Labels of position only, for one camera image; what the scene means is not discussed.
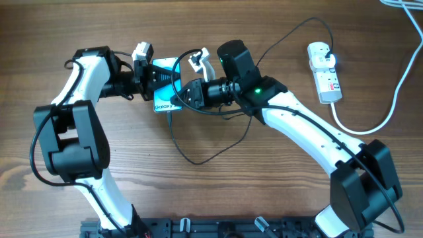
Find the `turquoise screen smartphone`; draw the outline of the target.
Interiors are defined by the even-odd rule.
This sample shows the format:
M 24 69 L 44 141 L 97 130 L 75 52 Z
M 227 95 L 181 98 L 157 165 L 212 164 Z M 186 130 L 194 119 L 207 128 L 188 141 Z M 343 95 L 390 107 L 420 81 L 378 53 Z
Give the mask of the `turquoise screen smartphone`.
M 153 65 L 164 69 L 171 70 L 177 57 L 154 59 Z M 171 97 L 174 96 L 174 91 L 170 83 L 166 84 L 154 91 L 153 94 L 153 109 L 156 113 L 168 112 L 173 110 L 181 110 L 181 106 L 175 106 L 171 103 Z

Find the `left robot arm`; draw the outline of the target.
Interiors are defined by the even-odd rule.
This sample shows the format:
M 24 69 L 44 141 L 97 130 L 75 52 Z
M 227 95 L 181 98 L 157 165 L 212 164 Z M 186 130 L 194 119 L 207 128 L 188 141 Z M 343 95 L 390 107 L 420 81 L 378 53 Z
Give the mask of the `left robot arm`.
M 77 50 L 64 64 L 71 75 L 61 93 L 34 111 L 29 160 L 35 177 L 49 186 L 75 187 L 98 216 L 81 222 L 81 237 L 153 236 L 110 172 L 110 147 L 95 110 L 101 98 L 132 100 L 139 93 L 152 100 L 172 74 L 153 65 L 152 55 L 147 42 L 136 46 L 131 64 L 108 46 Z

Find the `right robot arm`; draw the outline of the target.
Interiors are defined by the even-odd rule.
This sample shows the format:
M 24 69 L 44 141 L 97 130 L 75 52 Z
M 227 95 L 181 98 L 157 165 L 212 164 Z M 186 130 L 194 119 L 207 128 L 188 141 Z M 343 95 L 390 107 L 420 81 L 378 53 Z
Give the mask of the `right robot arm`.
M 225 73 L 221 78 L 215 78 L 206 49 L 186 52 L 192 67 L 203 75 L 176 89 L 173 104 L 217 116 L 220 106 L 236 103 L 239 112 L 254 116 L 300 146 L 330 179 L 330 202 L 313 220 L 323 236 L 362 236 L 378 224 L 386 210 L 397 219 L 396 232 L 404 232 L 404 221 L 395 205 L 403 192 L 384 143 L 364 143 L 319 118 L 285 85 L 261 75 L 243 41 L 224 43 L 217 55 Z

